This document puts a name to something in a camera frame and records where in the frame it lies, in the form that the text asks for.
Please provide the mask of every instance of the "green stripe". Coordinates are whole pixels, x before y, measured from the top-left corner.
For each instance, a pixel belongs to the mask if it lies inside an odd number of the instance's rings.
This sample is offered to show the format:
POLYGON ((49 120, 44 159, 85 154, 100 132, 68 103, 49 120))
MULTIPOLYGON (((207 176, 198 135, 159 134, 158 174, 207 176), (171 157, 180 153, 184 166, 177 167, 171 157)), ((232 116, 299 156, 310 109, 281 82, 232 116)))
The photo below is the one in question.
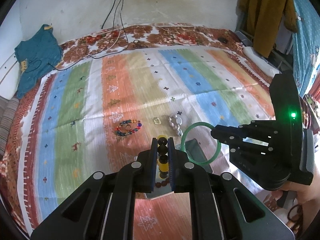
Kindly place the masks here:
POLYGON ((62 96, 58 125, 55 129, 55 189, 59 205, 84 181, 81 174, 85 150, 82 109, 86 101, 86 80, 90 67, 91 62, 74 67, 62 96), (70 123, 77 119, 80 121, 71 126, 70 123), (72 146, 77 142, 81 145, 77 145, 78 149, 72 151, 72 146))
POLYGON ((202 62, 198 55, 189 49, 177 49, 179 52, 211 85, 213 91, 217 91, 226 102, 228 108, 239 123, 250 123, 252 117, 248 114, 245 104, 239 100, 238 95, 231 91, 229 87, 202 62))

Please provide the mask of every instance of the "white pillow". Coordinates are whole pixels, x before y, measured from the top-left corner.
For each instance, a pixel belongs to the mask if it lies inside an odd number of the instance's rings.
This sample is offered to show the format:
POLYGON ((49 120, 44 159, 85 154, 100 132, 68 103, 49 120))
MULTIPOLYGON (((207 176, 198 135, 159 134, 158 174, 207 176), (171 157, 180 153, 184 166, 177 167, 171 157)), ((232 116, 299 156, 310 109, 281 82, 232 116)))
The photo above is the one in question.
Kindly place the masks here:
POLYGON ((20 80, 20 64, 14 54, 0 67, 0 96, 10 100, 17 91, 20 80))
POLYGON ((244 47, 244 54, 251 59, 262 71, 269 77, 274 77, 275 74, 279 74, 280 71, 273 66, 269 65, 262 59, 259 54, 252 47, 244 47))

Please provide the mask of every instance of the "human hand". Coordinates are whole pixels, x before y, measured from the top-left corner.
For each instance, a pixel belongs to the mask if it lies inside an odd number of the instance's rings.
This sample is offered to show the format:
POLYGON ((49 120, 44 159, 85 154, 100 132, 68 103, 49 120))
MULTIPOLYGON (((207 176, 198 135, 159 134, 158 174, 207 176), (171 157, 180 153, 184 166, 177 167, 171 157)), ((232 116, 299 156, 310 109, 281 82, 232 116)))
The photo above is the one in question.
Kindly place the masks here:
POLYGON ((272 191, 272 196, 278 200, 282 197, 283 190, 292 190, 297 192, 297 200, 299 204, 304 204, 310 200, 320 202, 320 173, 315 166, 313 180, 310 186, 287 181, 279 190, 272 191))
POLYGON ((320 173, 317 166, 315 166, 314 176, 310 186, 287 181, 279 190, 273 191, 271 194, 278 200, 281 198, 283 190, 293 190, 297 192, 298 203, 302 205, 302 231, 305 231, 320 210, 320 173))

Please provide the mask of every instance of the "screw head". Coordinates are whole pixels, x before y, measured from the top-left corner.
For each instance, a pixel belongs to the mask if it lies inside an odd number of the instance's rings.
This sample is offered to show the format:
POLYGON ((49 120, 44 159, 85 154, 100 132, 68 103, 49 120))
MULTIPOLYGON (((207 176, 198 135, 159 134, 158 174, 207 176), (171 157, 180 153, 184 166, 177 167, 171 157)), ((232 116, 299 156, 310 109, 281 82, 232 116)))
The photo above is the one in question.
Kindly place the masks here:
POLYGON ((141 167, 141 163, 140 162, 133 162, 131 163, 131 167, 137 169, 137 168, 140 168, 141 167))
POLYGON ((98 171, 93 175, 94 179, 101 179, 103 177, 103 173, 98 171))
POLYGON ((229 172, 225 172, 222 174, 222 177, 225 179, 225 180, 231 180, 232 179, 232 175, 229 173, 229 172))
POLYGON ((193 169, 195 165, 194 165, 193 163, 188 162, 188 163, 185 163, 184 166, 185 166, 187 169, 193 169))

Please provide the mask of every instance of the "beaded bracelet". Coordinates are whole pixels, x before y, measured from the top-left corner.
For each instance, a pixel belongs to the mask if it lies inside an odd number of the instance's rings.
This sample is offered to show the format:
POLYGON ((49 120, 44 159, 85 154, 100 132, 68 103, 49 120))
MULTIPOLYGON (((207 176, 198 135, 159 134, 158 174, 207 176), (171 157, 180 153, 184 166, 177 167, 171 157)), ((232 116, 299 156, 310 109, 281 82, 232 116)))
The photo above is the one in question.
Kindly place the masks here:
POLYGON ((137 132, 138 130, 141 129, 142 123, 140 121, 137 120, 126 120, 126 121, 122 121, 119 126, 116 127, 116 135, 117 136, 127 136, 130 134, 133 134, 135 132, 137 132), (136 128, 132 128, 130 123, 138 123, 136 128))

